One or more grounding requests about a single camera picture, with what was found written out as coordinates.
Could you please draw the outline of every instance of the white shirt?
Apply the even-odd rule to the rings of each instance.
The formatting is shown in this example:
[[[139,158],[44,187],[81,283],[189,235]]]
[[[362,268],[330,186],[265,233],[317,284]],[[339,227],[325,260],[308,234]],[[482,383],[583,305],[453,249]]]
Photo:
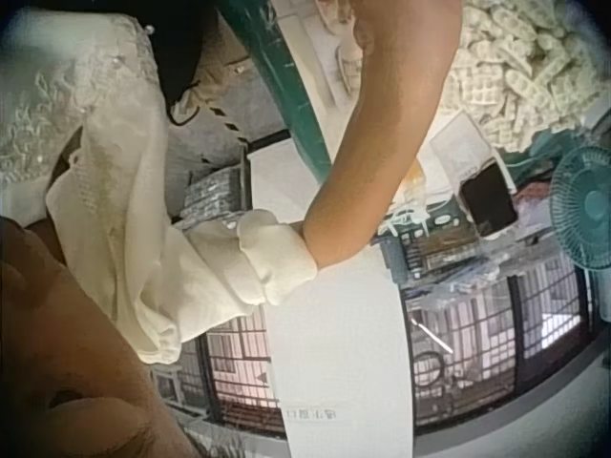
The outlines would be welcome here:
[[[120,15],[21,13],[1,51],[0,212],[53,218],[83,290],[140,359],[173,363],[180,345],[255,306],[279,304],[316,263],[268,212],[235,230],[170,225],[164,100],[150,43]],[[53,166],[82,127],[71,167]]]

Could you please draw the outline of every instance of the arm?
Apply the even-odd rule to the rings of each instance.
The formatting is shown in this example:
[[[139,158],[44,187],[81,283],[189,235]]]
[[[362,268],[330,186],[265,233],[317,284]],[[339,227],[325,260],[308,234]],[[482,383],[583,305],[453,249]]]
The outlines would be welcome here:
[[[302,234],[319,268],[361,251],[430,128],[458,45],[461,0],[353,0],[362,89]]]

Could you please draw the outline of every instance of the green electric fan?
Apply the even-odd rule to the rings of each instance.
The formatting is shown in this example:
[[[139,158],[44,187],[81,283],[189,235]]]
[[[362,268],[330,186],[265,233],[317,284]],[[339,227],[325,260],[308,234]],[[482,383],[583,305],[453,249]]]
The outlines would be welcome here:
[[[573,262],[611,268],[611,152],[586,146],[563,158],[550,206],[558,242]]]

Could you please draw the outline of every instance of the phone screen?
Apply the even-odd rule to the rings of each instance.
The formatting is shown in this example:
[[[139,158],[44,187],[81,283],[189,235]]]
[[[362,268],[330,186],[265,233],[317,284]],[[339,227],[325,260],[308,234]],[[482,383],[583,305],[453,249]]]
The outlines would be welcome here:
[[[460,198],[480,237],[489,237],[517,221],[517,211],[496,162],[460,186]]]

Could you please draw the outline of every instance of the person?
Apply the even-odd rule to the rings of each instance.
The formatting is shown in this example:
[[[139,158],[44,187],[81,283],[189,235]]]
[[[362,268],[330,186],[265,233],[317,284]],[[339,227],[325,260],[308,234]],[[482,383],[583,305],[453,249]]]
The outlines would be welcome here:
[[[199,456],[142,362],[174,361],[181,342],[281,302],[369,243],[432,122],[462,2],[352,6],[362,89],[303,223],[253,212],[237,230],[204,223],[186,236],[164,216],[163,100],[142,30],[116,16],[30,11],[18,21],[3,51],[15,63],[0,72],[3,119],[18,101],[5,98],[7,81],[23,89],[34,75],[38,101],[51,102],[40,113],[18,109],[11,142],[0,142],[2,214],[17,221],[0,224],[9,445],[24,456]],[[40,65],[25,65],[33,59]],[[34,115],[51,126],[36,124],[41,138],[20,137]],[[70,166],[48,189],[50,169],[78,129]],[[32,167],[8,147],[32,154]],[[41,224],[47,210],[51,219]],[[41,237],[22,228],[32,223]]]

